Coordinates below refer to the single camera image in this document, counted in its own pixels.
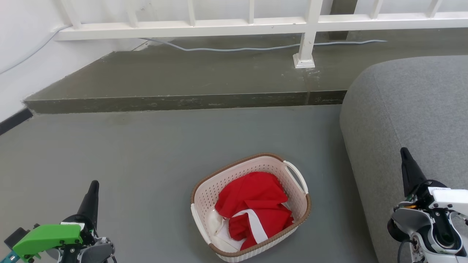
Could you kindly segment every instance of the gray floor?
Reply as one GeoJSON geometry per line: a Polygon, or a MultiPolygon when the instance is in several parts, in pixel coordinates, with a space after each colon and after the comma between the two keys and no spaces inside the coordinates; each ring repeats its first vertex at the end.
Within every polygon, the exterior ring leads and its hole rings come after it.
{"type": "MultiPolygon", "coordinates": [[[[192,188],[233,161],[272,152],[302,171],[313,210],[292,236],[246,262],[376,263],[338,124],[340,109],[33,117],[0,137],[0,237],[74,214],[97,179],[98,232],[116,243],[119,262],[222,262],[193,222],[192,188]]],[[[0,246],[0,255],[7,252],[0,246]]]]}

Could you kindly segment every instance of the concrete floor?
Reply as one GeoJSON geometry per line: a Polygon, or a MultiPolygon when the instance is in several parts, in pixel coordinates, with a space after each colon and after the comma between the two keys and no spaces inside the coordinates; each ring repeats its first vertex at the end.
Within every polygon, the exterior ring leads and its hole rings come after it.
{"type": "MultiPolygon", "coordinates": [[[[110,54],[27,98],[38,113],[209,109],[341,103],[367,67],[393,59],[467,55],[468,29],[351,31],[349,41],[386,43],[314,48],[314,69],[295,69],[298,47],[274,51],[186,52],[170,46],[110,54]],[[316,91],[342,91],[317,94],[316,91]]],[[[327,42],[326,33],[316,42],[327,42]]],[[[186,37],[185,47],[274,47],[300,35],[186,37]]]]}
{"type": "Polygon", "coordinates": [[[34,116],[0,137],[0,236],[74,214],[97,179],[98,232],[115,242],[118,262],[222,262],[193,222],[192,188],[229,163],[272,152],[302,172],[313,210],[293,235],[246,262],[377,263],[340,109],[34,116]]]}

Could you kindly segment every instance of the white wall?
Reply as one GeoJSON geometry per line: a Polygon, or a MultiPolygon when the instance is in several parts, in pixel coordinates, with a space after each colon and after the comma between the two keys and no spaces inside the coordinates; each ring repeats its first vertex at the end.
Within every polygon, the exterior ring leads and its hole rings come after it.
{"type": "MultiPolygon", "coordinates": [[[[256,0],[255,16],[302,16],[308,0],[256,0]]],[[[325,0],[329,14],[333,0],[325,0]]],[[[83,22],[126,22],[123,0],[74,0],[83,22]]],[[[197,19],[248,17],[249,0],[195,0],[197,19]]],[[[135,0],[140,21],[188,20],[187,0],[135,0]]],[[[0,69],[69,24],[60,0],[0,0],[0,69]]],[[[36,55],[0,74],[0,122],[23,109],[22,100],[112,51],[132,50],[143,41],[50,41],[36,55]]]]}
{"type": "MultiPolygon", "coordinates": [[[[53,29],[68,23],[61,9],[59,0],[0,1],[0,69],[34,49],[53,29]]],[[[131,50],[142,42],[50,41],[36,55],[0,74],[0,122],[20,111],[24,107],[21,101],[27,96],[112,51],[131,50]]]]}
{"type": "MultiPolygon", "coordinates": [[[[369,14],[374,0],[358,0],[355,14],[369,14]]],[[[392,13],[423,13],[427,11],[431,0],[386,0],[383,2],[381,14],[392,13]]],[[[439,12],[468,11],[466,0],[445,0],[439,7],[439,12]]]]}

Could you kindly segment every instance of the gray sofa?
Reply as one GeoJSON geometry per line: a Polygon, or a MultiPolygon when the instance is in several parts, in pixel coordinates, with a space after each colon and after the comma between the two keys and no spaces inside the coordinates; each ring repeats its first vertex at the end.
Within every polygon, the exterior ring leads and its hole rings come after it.
{"type": "MultiPolygon", "coordinates": [[[[395,263],[399,243],[387,221],[404,198],[400,148],[428,179],[468,189],[468,56],[371,66],[349,88],[340,125],[377,258],[395,263]]],[[[463,234],[467,228],[457,225],[463,234]]]]}

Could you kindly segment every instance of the gray cable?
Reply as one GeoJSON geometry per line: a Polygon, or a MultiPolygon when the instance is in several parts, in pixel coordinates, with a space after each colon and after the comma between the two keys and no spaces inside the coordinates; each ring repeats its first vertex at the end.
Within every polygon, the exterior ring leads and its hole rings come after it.
{"type": "Polygon", "coordinates": [[[5,72],[7,72],[8,70],[16,67],[17,65],[23,63],[25,60],[27,60],[28,58],[32,57],[34,54],[36,54],[39,50],[41,50],[49,41],[52,40],[52,38],[61,30],[64,30],[66,28],[69,28],[71,27],[72,25],[65,25],[65,26],[62,26],[58,29],[56,29],[54,32],[52,32],[48,37],[44,38],[44,40],[39,43],[37,45],[36,48],[32,49],[29,53],[26,53],[26,55],[24,55],[22,58],[20,59],[17,59],[14,63],[12,63],[10,66],[7,66],[3,69],[0,70],[0,74],[3,74],[5,72]]]}
{"type": "MultiPolygon", "coordinates": [[[[0,70],[0,74],[3,74],[7,72],[8,70],[16,67],[17,65],[23,63],[25,60],[28,58],[32,57],[34,54],[36,54],[39,50],[41,50],[49,41],[52,40],[52,38],[59,33],[61,30],[64,30],[66,28],[71,27],[72,25],[64,25],[58,29],[56,29],[54,32],[52,32],[49,37],[44,38],[44,40],[37,45],[36,48],[32,49],[30,52],[26,53],[22,58],[17,59],[14,63],[12,63],[9,66],[6,66],[5,68],[0,70]]],[[[173,46],[175,48],[178,48],[183,51],[199,51],[199,50],[206,50],[206,51],[218,51],[218,52],[233,52],[233,51],[242,51],[242,50],[257,50],[257,51],[267,51],[267,50],[275,50],[275,49],[283,49],[283,48],[290,48],[290,47],[295,47],[299,46],[300,44],[293,44],[293,45],[288,45],[288,46],[280,46],[280,47],[270,47],[270,48],[250,48],[250,47],[244,47],[244,48],[236,48],[236,49],[214,49],[214,48],[189,48],[185,49],[183,47],[174,45],[172,43],[162,41],[162,40],[157,40],[157,39],[152,39],[152,38],[141,38],[147,41],[154,41],[166,45],[173,46]]],[[[386,42],[385,40],[367,40],[363,42],[346,42],[346,41],[340,41],[340,42],[328,42],[328,43],[315,43],[314,46],[322,46],[322,45],[335,45],[335,44],[366,44],[366,43],[371,43],[371,42],[386,42]]]]}
{"type": "MultiPolygon", "coordinates": [[[[147,40],[147,41],[153,41],[153,42],[158,42],[161,44],[166,44],[170,45],[172,47],[175,47],[177,49],[183,50],[183,51],[200,51],[200,50],[205,50],[205,51],[217,51],[217,52],[233,52],[233,51],[242,51],[242,50],[258,50],[258,51],[267,51],[267,50],[275,50],[275,49],[283,49],[283,48],[290,48],[290,47],[295,47],[295,46],[300,46],[300,44],[292,44],[292,45],[287,45],[287,46],[280,46],[280,47],[269,47],[269,48],[254,48],[254,47],[243,47],[243,48],[235,48],[235,49],[215,49],[215,48],[183,48],[178,45],[174,45],[172,43],[163,41],[163,40],[158,40],[158,39],[152,39],[152,38],[146,38],[146,37],[141,37],[140,39],[147,40]]],[[[325,45],[336,45],[336,44],[366,44],[366,43],[372,43],[372,42],[386,42],[385,40],[367,40],[363,42],[354,42],[354,41],[338,41],[338,42],[326,42],[326,43],[315,43],[314,46],[325,46],[325,45]]]]}
{"type": "Polygon", "coordinates": [[[409,239],[405,239],[405,240],[403,240],[403,241],[400,243],[400,246],[398,247],[398,254],[397,254],[397,259],[396,259],[396,261],[397,261],[398,263],[401,263],[401,262],[402,262],[401,254],[402,254],[403,246],[404,246],[404,244],[406,244],[406,243],[412,243],[412,241],[409,240],[409,239]]]}

